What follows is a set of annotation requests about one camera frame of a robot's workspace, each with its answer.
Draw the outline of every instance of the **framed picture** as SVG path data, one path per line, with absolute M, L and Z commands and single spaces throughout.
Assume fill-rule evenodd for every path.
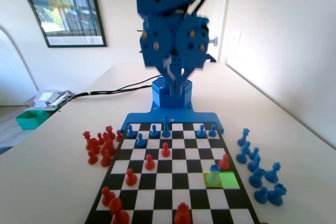
M 28 0 L 48 47 L 106 47 L 97 0 Z

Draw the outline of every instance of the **green bin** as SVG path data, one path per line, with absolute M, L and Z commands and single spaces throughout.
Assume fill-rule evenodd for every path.
M 16 117 L 17 123 L 23 130 L 34 130 L 38 128 L 51 116 L 45 110 L 28 110 Z

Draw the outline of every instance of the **chessboard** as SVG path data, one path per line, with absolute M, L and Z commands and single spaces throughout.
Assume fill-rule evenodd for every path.
M 153 124 L 160 131 L 156 138 L 150 135 Z M 161 135 L 163 123 L 153 124 L 131 123 L 135 137 L 128 138 L 125 131 L 120 143 L 117 142 L 117 152 L 98 189 L 86 224 L 112 223 L 109 207 L 102 204 L 101 191 L 106 186 L 120 198 L 130 224 L 172 224 L 182 202 L 189 206 L 193 224 L 260 224 L 221 133 L 217 131 L 215 137 L 208 134 L 215 123 L 171 122 L 172 134 L 167 138 Z M 206 132 L 204 138 L 197 136 L 201 124 Z M 143 148 L 135 144 L 139 133 L 146 140 Z M 161 154 L 164 142 L 171 151 L 168 157 Z M 229 155 L 230 169 L 219 172 L 221 185 L 213 187 L 207 183 L 206 175 L 225 153 Z M 147 154 L 151 154 L 155 162 L 153 170 L 144 167 Z M 133 186 L 125 183 L 128 168 L 138 177 Z

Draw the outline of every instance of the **blue pawn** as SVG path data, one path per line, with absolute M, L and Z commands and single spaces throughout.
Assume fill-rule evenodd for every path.
M 265 186 L 262 186 L 260 191 L 255 191 L 254 192 L 254 198 L 256 201 L 258 201 L 260 204 L 265 204 L 267 202 L 267 188 Z
M 268 192 L 267 198 L 273 205 L 281 206 L 283 203 L 282 196 L 285 195 L 286 192 L 287 189 L 283 184 L 276 184 L 274 186 L 274 191 Z
M 213 125 L 211 126 L 211 130 L 209 131 L 209 136 L 211 136 L 211 137 L 215 137 L 215 136 L 217 136 L 216 125 L 215 125 L 215 124 L 213 124 Z
M 146 144 L 146 140 L 142 139 L 142 134 L 139 133 L 138 134 L 138 140 L 137 140 L 137 147 L 141 148 L 141 147 L 144 147 L 145 144 Z
M 247 164 L 247 168 L 253 172 L 255 169 L 259 168 L 259 162 L 260 162 L 261 158 L 259 156 L 259 154 L 257 154 L 256 158 Z
M 128 125 L 128 133 L 127 133 L 127 137 L 132 138 L 135 136 L 135 132 L 134 130 L 132 130 L 132 126 Z
M 159 132 L 156 130 L 156 125 L 154 124 L 152 126 L 153 131 L 151 132 L 151 137 L 158 137 L 159 136 Z
M 197 131 L 197 136 L 198 137 L 205 137 L 205 131 L 204 131 L 204 125 L 200 125 L 199 131 Z
M 240 153 L 236 156 L 237 161 L 240 162 L 241 164 L 245 164 L 247 162 L 246 152 L 247 152 L 248 147 L 249 147 L 249 142 L 247 142 L 242 147 L 242 149 L 241 149 L 242 153 Z
M 273 169 L 272 170 L 269 170 L 266 172 L 265 174 L 265 178 L 270 181 L 271 183 L 276 183 L 278 182 L 279 178 L 277 176 L 277 171 L 280 170 L 280 163 L 277 162 L 277 163 L 274 163 L 273 164 Z
M 239 146 L 243 146 L 245 144 L 246 137 L 247 137 L 249 132 L 250 132 L 250 130 L 248 128 L 243 129 L 243 136 L 241 137 L 241 139 L 238 140 L 238 145 Z
M 258 152 L 259 152 L 259 148 L 258 147 L 254 147 L 253 152 L 251 152 L 250 155 L 249 155 L 250 158 L 252 160 L 254 160 L 254 158 L 256 157 L 256 155 L 257 155 Z
M 254 170 L 253 175 L 248 178 L 250 184 L 256 188 L 262 186 L 263 182 L 261 181 L 262 176 L 265 174 L 264 169 L 257 168 Z

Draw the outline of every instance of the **white table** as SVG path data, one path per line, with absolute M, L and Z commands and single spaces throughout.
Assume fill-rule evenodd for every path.
M 157 75 L 143 64 L 112 67 L 88 90 L 114 90 Z M 235 156 L 242 129 L 251 130 L 251 148 L 259 147 L 260 167 L 281 163 L 280 183 L 288 193 L 284 205 L 260 205 L 248 182 L 246 165 L 234 159 L 261 222 L 335 223 L 336 151 L 313 135 L 226 66 L 207 63 L 195 71 L 193 107 L 216 112 L 224 139 Z M 90 166 L 84 131 L 92 135 L 121 127 L 130 112 L 147 112 L 151 89 L 77 98 L 56 112 L 27 140 L 0 156 L 0 223 L 83 224 L 106 168 Z M 274 185 L 265 182 L 268 188 Z

